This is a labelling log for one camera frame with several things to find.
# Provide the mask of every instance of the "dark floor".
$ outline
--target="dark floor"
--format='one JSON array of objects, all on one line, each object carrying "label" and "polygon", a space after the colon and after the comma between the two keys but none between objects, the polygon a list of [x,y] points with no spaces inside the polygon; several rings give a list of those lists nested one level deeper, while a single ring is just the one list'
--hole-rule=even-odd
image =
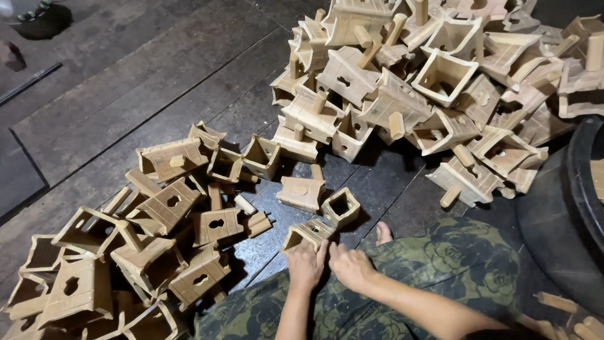
[{"label": "dark floor", "polygon": [[[137,165],[135,149],[185,137],[193,122],[228,132],[243,149],[251,134],[272,137],[279,107],[271,106],[269,84],[288,60],[290,29],[312,15],[322,0],[74,0],[63,3],[75,23],[49,41],[26,41],[6,25],[0,36],[18,45],[28,68],[0,68],[0,93],[57,61],[65,64],[7,105],[0,129],[11,128],[40,169],[47,190],[0,228],[0,299],[9,297],[25,261],[32,234],[53,234],[77,207],[102,206]],[[513,201],[497,197],[487,207],[457,203],[444,211],[443,191],[427,180],[437,160],[423,159],[409,143],[386,147],[373,136],[351,165],[321,156],[326,187],[349,187],[361,202],[358,223],[340,239],[349,247],[374,242],[384,220],[395,237],[425,232],[442,217],[469,216],[519,240]],[[305,163],[284,160],[280,175],[310,176]],[[236,290],[285,268],[278,249],[289,225],[311,214],[280,205],[276,183],[263,181],[245,195],[272,212],[273,229],[229,249]],[[520,303],[529,316],[564,323],[564,316],[537,306],[532,294],[560,294],[519,246]],[[0,333],[7,327],[2,314]]]}]

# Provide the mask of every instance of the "hand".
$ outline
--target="hand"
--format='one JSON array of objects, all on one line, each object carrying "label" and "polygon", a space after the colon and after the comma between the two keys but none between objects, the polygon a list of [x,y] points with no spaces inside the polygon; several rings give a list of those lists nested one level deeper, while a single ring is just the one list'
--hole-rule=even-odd
[{"label": "hand", "polygon": [[362,293],[367,283],[378,274],[364,252],[348,250],[345,244],[338,246],[332,242],[329,256],[329,267],[338,280],[354,292]]},{"label": "hand", "polygon": [[289,267],[289,291],[310,295],[319,283],[323,268],[325,267],[325,255],[329,242],[324,240],[319,251],[315,253],[312,244],[307,240],[297,245],[288,255]]}]

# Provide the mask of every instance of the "person's left hand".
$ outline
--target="person's left hand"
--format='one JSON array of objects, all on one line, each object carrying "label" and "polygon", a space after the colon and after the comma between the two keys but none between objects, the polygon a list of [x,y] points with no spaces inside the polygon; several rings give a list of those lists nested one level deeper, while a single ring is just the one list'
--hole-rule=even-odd
[{"label": "person's left hand", "polygon": [[289,291],[310,295],[319,283],[325,266],[325,255],[329,242],[324,240],[315,253],[312,243],[307,240],[297,245],[288,255]]}]

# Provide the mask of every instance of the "green camouflage fabric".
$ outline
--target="green camouflage fabric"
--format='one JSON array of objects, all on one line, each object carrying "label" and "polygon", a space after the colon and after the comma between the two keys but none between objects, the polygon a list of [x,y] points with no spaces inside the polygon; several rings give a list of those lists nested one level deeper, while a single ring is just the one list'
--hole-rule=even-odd
[{"label": "green camouflage fabric", "polygon": [[[468,218],[445,218],[427,236],[367,251],[376,269],[404,284],[447,296],[501,319],[515,314],[518,255],[507,236]],[[432,339],[393,309],[357,294],[331,275],[311,304],[309,339]],[[273,339],[288,294],[284,270],[224,299],[195,319],[195,339]]]}]

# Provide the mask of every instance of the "pile of wooden pieces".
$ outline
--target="pile of wooden pieces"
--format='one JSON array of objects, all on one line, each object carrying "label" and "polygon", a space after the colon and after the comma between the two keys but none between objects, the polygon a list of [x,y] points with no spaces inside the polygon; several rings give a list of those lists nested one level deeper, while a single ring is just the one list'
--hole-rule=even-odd
[{"label": "pile of wooden pieces", "polygon": [[535,297],[546,306],[571,313],[571,318],[565,327],[561,327],[523,314],[516,321],[525,327],[550,340],[604,340],[604,325],[574,301],[544,292],[537,293]]},{"label": "pile of wooden pieces", "polygon": [[536,0],[332,0],[293,28],[291,56],[271,86],[283,147],[316,157],[317,143],[349,162],[376,129],[430,155],[427,177],[470,207],[526,193],[573,129],[604,114],[604,24],[540,25]]},{"label": "pile of wooden pieces", "polygon": [[[80,207],[56,235],[33,235],[2,310],[15,321],[3,340],[172,340],[187,332],[187,309],[225,295],[219,281],[231,268],[218,246],[274,222],[236,184],[272,180],[282,155],[306,155],[282,152],[283,129],[273,140],[253,135],[243,154],[223,148],[225,136],[200,122],[186,139],[137,149],[139,167],[126,174],[134,191],[124,187],[101,211]],[[313,178],[282,177],[277,199],[327,224],[291,226],[283,252],[303,239],[317,248],[358,216],[348,188],[319,205],[325,181],[319,165],[311,169]]]}]

